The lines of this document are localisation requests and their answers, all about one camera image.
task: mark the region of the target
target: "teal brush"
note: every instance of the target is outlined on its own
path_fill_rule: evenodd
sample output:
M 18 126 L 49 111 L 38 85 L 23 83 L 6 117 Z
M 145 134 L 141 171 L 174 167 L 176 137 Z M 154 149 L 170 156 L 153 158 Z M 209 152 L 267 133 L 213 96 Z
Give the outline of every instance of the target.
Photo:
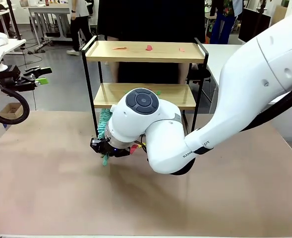
M 105 129 L 108 121 L 111 119 L 112 113 L 109 109 L 103 108 L 100 113 L 100 120 L 98 121 L 97 125 L 97 132 L 98 132 L 98 139 L 105 138 Z M 102 155 L 103 158 L 103 165 L 107 165 L 107 160 L 110 157 L 109 153 Z

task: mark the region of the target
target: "shelf board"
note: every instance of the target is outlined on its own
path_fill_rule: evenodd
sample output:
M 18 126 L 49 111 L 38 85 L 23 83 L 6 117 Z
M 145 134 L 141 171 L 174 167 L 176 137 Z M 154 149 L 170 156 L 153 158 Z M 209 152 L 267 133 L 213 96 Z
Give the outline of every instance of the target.
M 127 47 L 125 50 L 114 50 Z M 86 53 L 88 61 L 203 63 L 204 55 L 195 43 L 96 41 Z
M 187 84 L 102 83 L 94 99 L 95 108 L 110 108 L 125 92 L 134 88 L 160 91 L 158 97 L 177 105 L 180 110 L 194 110 L 195 100 Z

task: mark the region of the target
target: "blue pants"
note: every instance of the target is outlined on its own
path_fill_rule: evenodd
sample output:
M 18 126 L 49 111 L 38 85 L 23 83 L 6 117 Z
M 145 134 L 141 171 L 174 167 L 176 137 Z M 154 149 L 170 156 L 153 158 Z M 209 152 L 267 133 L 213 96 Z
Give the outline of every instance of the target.
M 230 33 L 235 23 L 235 16 L 224 16 L 218 13 L 215 24 L 212 29 L 210 44 L 224 44 L 229 42 Z M 224 26 L 220 35 L 221 21 L 224 21 Z

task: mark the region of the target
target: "black monitor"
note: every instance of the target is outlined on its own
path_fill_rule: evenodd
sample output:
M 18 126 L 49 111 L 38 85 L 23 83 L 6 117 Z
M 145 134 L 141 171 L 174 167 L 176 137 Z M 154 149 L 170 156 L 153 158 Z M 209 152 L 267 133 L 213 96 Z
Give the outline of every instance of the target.
M 260 13 L 256 11 L 244 8 L 238 35 L 238 38 L 241 41 L 247 42 L 253 38 L 259 14 Z M 256 35 L 263 32 L 269 27 L 270 19 L 271 19 L 270 16 L 264 14 L 261 15 Z

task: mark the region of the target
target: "white shoe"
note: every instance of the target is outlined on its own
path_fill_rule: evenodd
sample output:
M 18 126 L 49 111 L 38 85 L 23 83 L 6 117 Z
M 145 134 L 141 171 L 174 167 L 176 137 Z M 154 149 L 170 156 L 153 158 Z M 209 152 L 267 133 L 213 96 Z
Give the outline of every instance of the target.
M 79 56 L 80 55 L 80 51 L 75 51 L 74 49 L 66 51 L 66 53 L 70 56 Z

